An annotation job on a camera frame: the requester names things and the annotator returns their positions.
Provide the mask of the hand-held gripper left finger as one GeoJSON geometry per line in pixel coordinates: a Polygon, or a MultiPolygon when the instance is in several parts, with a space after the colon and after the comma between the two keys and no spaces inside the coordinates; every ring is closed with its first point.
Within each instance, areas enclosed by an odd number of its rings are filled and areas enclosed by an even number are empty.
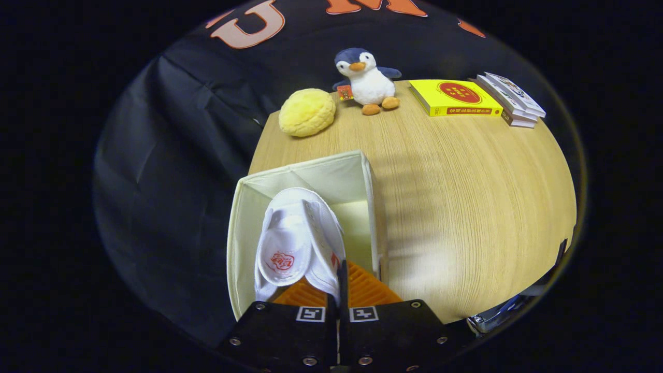
{"type": "Polygon", "coordinates": [[[217,352],[250,372],[330,372],[338,365],[338,309],[252,302],[217,352]]]}

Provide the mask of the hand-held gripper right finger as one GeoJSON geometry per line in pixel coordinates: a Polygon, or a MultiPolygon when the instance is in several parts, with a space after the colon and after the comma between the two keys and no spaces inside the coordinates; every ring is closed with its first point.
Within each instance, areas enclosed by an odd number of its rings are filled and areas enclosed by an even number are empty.
{"type": "Polygon", "coordinates": [[[349,268],[339,271],[339,363],[346,372],[443,372],[469,346],[464,323],[443,324],[422,300],[350,307],[349,268]]]}

